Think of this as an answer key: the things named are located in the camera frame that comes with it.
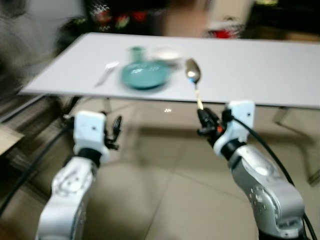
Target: blurry background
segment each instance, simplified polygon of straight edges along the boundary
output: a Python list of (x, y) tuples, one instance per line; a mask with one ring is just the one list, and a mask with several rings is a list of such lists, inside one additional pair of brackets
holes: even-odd
[[(319, 42), (317, 15), (317, 0), (1, 0), (0, 123), (24, 138), (1, 153), (0, 202), (17, 176), (56, 134), (64, 103), (69, 99), (43, 97), (13, 118), (2, 122), (1, 117), (33, 98), (18, 96), (17, 93), (81, 34), (102, 32)], [(80, 104), (77, 110), (100, 111), (105, 108), (102, 103), (94, 100)], [(192, 227), (180, 229), (179, 221), (173, 221), (167, 227), (173, 237), (167, 235), (160, 239), (185, 240), (192, 236), (193, 239), (208, 239), (198, 236), (201, 231), (194, 226), (191, 215), (199, 220), (199, 229), (203, 227), (208, 230), (206, 236), (211, 236), (210, 222), (215, 219), (212, 219), (212, 214), (207, 214), (208, 209), (226, 216), (228, 221), (234, 219), (233, 210), (244, 209), (243, 215), (251, 213), (247, 200), (232, 182), (225, 162), (211, 159), (214, 157), (212, 150), (205, 148), (203, 141), (195, 136), (198, 120), (187, 114), (193, 113), (193, 106), (172, 104), (170, 108), (178, 114), (164, 116), (163, 108), (167, 107), (166, 103), (155, 105), (112, 100), (112, 108), (121, 109), (124, 119), (130, 120), (121, 136), (126, 154), (118, 154), (118, 157), (125, 155), (127, 162), (107, 167), (100, 175), (107, 179), (100, 179), (100, 190), (103, 191), (95, 193), (95, 200), (89, 206), (92, 221), (87, 222), (86, 239), (92, 239), (91, 236), (117, 240), (155, 239), (154, 236), (163, 233), (161, 226), (178, 216), (186, 220), (186, 226)], [(221, 110), (221, 106), (210, 107)], [(307, 183), (311, 176), (316, 176), (315, 183), (319, 182), (319, 113), (295, 111), (291, 114), (288, 123), (290, 128), (299, 126), (300, 132), (296, 133), (271, 123), (276, 109), (260, 108), (258, 112), (257, 129), (269, 137), (268, 143), (273, 144), (286, 167), (289, 166), (289, 172), (293, 172), (295, 180), (298, 180), (299, 190), (310, 206), (308, 210), (315, 230), (320, 233), (319, 214), (314, 211), (319, 209), (319, 185), (312, 188)], [(130, 148), (135, 141), (129, 140), (136, 137), (141, 142)], [(203, 152), (201, 157), (195, 155), (199, 149)], [(71, 152), (72, 144), (66, 136), (52, 149), (27, 186), (10, 204), (4, 220), (20, 233), (19, 239), (34, 237), (39, 214), (50, 196), (52, 177)], [(184, 177), (188, 178), (186, 182), (182, 181)], [(164, 195), (171, 179), (173, 185)], [(203, 199), (197, 202), (196, 196), (204, 196), (204, 202)], [(225, 213), (225, 201), (229, 201), (231, 206), (234, 202), (237, 204)], [(190, 205), (194, 209), (203, 208), (184, 211)], [(233, 233), (225, 229), (215, 235), (216, 238), (239, 239), (243, 234), (243, 239), (254, 239), (253, 219), (248, 218), (247, 222), (243, 221), (244, 227), (239, 225)], [(0, 239), (4, 236), (4, 225), (0, 222)]]

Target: wire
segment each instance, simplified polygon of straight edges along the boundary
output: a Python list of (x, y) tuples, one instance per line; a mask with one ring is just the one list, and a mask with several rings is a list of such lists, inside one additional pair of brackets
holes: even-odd
[[(236, 121), (237, 123), (239, 123), (240, 125), (242, 125), (245, 129), (248, 130), (248, 132), (265, 148), (265, 150), (271, 155), (271, 157), (274, 159), (275, 163), (279, 166), (279, 168), (281, 169), (281, 171), (283, 172), (285, 178), (288, 180), (288, 182), (290, 184), (292, 184), (293, 186), (294, 181), (292, 180), (292, 178), (290, 177), (287, 169), (285, 168), (285, 166), (282, 164), (282, 162), (279, 160), (279, 158), (276, 156), (276, 154), (274, 153), (274, 151), (272, 151), (272, 149), (268, 146), (268, 144), (258, 135), (258, 133), (256, 133), (253, 129), (251, 129), (249, 126), (247, 126), (245, 123), (243, 123), (242, 121), (240, 121), (239, 119), (235, 118), (234, 116), (231, 116), (231, 119)], [(306, 213), (303, 214), (303, 219), (305, 221), (305, 224), (307, 226), (307, 228), (309, 229), (310, 235), (312, 237), (312, 240), (318, 240), (317, 236), (315, 234), (314, 228), (312, 227), (311, 222), (309, 221), (309, 218), (307, 217)], [(306, 229), (304, 228), (304, 238), (307, 239), (307, 234), (306, 234)]]
[(10, 190), (8, 195), (5, 197), (3, 204), (0, 207), (0, 217), (3, 215), (6, 210), (8, 204), (10, 203), (13, 196), (19, 190), (19, 188), (26, 182), (30, 174), (35, 170), (36, 166), (48, 152), (48, 150), (53, 146), (53, 144), (68, 130), (67, 127), (62, 128), (59, 133), (45, 146), (45, 148), (40, 152), (40, 154), (35, 158), (35, 160), (31, 163), (29, 168), (23, 172), (20, 178), (16, 181), (13, 188)]

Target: wall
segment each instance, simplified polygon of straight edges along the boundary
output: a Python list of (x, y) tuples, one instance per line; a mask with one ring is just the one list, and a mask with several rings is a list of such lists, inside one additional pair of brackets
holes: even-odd
[(27, 0), (26, 14), (13, 21), (15, 33), (25, 39), (34, 55), (54, 49), (57, 31), (68, 18), (82, 15), (80, 0)]
[(235, 17), (245, 23), (254, 0), (212, 0), (210, 4), (210, 19), (220, 21), (225, 16)]

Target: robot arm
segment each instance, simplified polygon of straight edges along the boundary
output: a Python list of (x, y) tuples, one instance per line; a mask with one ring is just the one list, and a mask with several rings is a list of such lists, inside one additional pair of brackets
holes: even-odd
[(118, 149), (121, 117), (113, 126), (112, 137), (105, 129), (102, 113), (80, 111), (75, 115), (74, 153), (54, 177), (52, 194), (45, 205), (36, 240), (80, 240), (86, 221), (86, 208), (97, 169), (109, 161), (109, 149)]
[(303, 239), (305, 206), (297, 189), (281, 177), (277, 167), (253, 145), (247, 145), (248, 131), (225, 114), (253, 126), (253, 102), (231, 102), (220, 120), (208, 108), (198, 110), (202, 128), (198, 134), (208, 138), (214, 152), (228, 161), (235, 183), (247, 196), (259, 239)]

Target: spoon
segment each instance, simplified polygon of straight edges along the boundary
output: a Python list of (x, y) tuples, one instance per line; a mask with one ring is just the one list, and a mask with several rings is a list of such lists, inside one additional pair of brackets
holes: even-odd
[(197, 86), (197, 84), (201, 78), (200, 68), (199, 68), (198, 64), (196, 63), (196, 61), (193, 60), (192, 58), (188, 59), (185, 62), (185, 68), (186, 68), (185, 69), (186, 77), (189, 79), (190, 82), (194, 83), (194, 91), (195, 91), (196, 103), (198, 105), (198, 109), (203, 110), (204, 106), (203, 106), (202, 101), (200, 99), (198, 86)]

